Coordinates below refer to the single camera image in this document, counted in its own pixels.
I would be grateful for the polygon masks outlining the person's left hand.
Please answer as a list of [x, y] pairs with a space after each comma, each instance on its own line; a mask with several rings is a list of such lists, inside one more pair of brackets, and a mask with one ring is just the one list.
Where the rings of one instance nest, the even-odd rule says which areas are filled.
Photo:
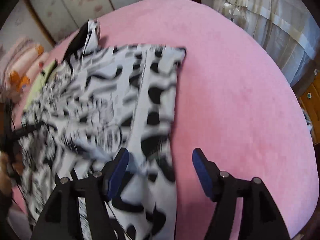
[[[10, 164], [9, 157], [6, 153], [1, 152], [1, 171], [0, 171], [0, 188], [1, 192], [5, 196], [10, 196], [12, 193], [12, 183], [11, 178], [8, 174], [8, 165]], [[13, 169], [19, 174], [22, 175], [24, 170], [23, 165], [23, 156], [21, 153], [16, 155], [16, 162], [13, 163]]]

